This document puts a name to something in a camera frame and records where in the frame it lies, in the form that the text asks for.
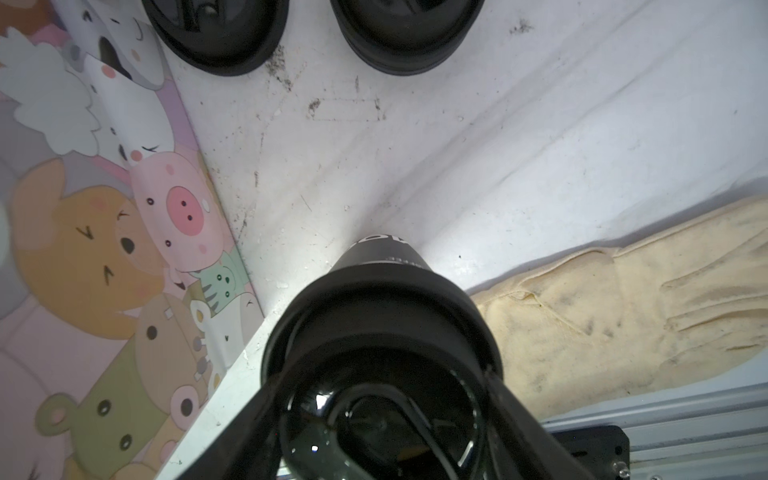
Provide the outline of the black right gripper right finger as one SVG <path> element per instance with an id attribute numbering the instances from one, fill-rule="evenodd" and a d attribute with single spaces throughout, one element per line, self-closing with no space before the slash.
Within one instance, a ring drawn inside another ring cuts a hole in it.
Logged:
<path id="1" fill-rule="evenodd" d="M 523 479 L 593 479 L 491 370 L 484 374 L 490 424 Z"/>

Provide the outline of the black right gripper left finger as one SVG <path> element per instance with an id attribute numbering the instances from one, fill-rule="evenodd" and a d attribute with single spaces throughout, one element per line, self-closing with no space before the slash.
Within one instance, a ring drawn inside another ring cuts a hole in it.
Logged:
<path id="1" fill-rule="evenodd" d="M 270 378 L 179 479 L 275 479 L 281 458 L 277 392 L 277 377 Z"/>

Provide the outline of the white paper gift bag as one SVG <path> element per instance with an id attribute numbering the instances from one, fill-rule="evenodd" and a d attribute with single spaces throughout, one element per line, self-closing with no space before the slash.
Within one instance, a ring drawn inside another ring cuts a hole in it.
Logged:
<path id="1" fill-rule="evenodd" d="M 3 2 L 2 477 L 155 477 L 262 320 L 136 6 Z"/>

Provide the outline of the single black cup lid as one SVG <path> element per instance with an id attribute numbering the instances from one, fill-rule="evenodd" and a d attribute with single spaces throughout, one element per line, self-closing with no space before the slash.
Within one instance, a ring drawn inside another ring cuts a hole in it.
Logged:
<path id="1" fill-rule="evenodd" d="M 288 0 L 143 0 L 158 37 L 189 65 L 217 76 L 259 68 L 279 46 Z"/>

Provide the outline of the stack of black cup lids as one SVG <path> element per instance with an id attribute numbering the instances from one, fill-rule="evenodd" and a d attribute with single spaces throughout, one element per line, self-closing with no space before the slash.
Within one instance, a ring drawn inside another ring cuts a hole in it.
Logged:
<path id="1" fill-rule="evenodd" d="M 395 76 L 425 73 L 461 45 L 483 0 L 332 0 L 340 31 L 372 68 Z"/>

